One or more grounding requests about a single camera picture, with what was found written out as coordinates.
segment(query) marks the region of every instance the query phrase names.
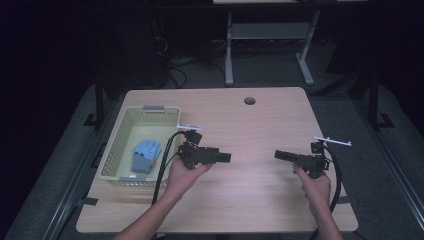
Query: gray carpet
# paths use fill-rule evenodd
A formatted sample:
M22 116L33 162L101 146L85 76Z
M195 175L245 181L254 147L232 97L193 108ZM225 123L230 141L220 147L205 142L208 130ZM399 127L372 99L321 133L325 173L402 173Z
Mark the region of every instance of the gray carpet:
M279 51L261 52L250 58L234 58L233 87L286 87L298 86L313 92L332 83L340 76L326 74L333 46L313 45L307 62L316 81L307 86L295 62L294 52L299 46L283 46ZM183 88L225 87L224 59L193 63L178 68L187 75ZM179 83L184 76L172 72ZM367 98L352 101L347 97L350 84L342 86L325 97L310 97L311 106L325 136L351 141L352 147L330 145L340 162L343 184L352 202L359 222L353 233L344 233L345 239L424 239L424 231L394 180L384 153L375 141L378 134L389 146L408 176L417 194L424 199L424 140L403 114L396 98L380 87L379 112L387 113L395 128L370 131L363 120L361 109L366 109ZM164 88L175 88L172 82ZM74 117L55 151L16 218L6 239L43 239L59 204L66 203L64 227L54 229L50 239L110 239L113 234L82 234L75 225L81 211L80 198L88 191L96 169L92 162L102 143L106 143L122 100L105 100L106 121L95 131L83 126L87 115L95 112L94 87L81 99ZM76 182L72 199L64 193L71 182ZM238 239L308 239L311 233L235 234ZM168 240L214 239L213 235L167 235Z

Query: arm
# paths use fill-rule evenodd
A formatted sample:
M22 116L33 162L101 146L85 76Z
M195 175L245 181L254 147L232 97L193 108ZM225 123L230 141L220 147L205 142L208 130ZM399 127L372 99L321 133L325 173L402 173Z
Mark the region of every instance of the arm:
M196 169L188 170L180 159L176 160L172 164L168 186L163 196L137 220L118 233L114 239L150 240L184 193L211 167L212 164L205 164Z
M302 190L308 197L309 210L318 226L320 238L332 240L343 239L330 211L331 181L328 176L325 172L322 172L319 178L312 179L296 164L293 164L293 170L303 183Z

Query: dark background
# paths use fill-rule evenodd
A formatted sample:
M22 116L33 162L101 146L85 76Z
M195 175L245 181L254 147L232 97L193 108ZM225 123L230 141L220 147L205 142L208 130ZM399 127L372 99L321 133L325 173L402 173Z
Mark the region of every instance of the dark background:
M343 21L337 13L324 12L320 21L327 28L318 26L316 36L331 35L337 41L330 72L348 74L370 64L424 133L423 4L390 2ZM160 88L167 81L167 66L155 54L155 32L147 14L83 11L72 1L0 4L2 238L87 88L98 77L110 98L132 88ZM225 23L226 14L184 16L165 18L172 23L164 33L172 47L208 49L208 40L224 38L225 29L216 30L212 22ZM202 38L196 41L199 32ZM138 48L137 41L144 47Z

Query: white basket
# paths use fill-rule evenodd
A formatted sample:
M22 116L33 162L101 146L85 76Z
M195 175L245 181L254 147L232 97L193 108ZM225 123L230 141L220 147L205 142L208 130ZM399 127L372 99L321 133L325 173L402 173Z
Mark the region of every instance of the white basket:
M177 131L181 109L172 106L134 106L125 110L109 151L104 153L106 160L101 166L99 177L112 185L155 186L160 162L169 138ZM143 140L155 140L161 145L156 164L149 174L131 171L133 148ZM175 151L174 139L169 157ZM169 165L165 170L162 185L166 185Z

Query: wooden table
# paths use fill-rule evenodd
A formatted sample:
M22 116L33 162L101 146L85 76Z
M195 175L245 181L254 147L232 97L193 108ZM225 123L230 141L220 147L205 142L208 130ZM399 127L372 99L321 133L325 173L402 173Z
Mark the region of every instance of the wooden table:
M253 97L256 103L245 104L246 97ZM137 105L180 107L180 123L204 128L200 146L218 147L232 154L231 163L215 164L195 183L158 232L272 233L316 228L291 163L274 158L275 150L311 154L312 137L322 136L303 89L131 91L106 150L125 108ZM98 202L95 206L84 205L77 229L85 233L119 232L149 208L153 189L112 186L98 178L99 171L88 193ZM334 192L333 165L328 175ZM346 196L344 189L341 196ZM341 231L358 227L349 203L338 204L333 215Z

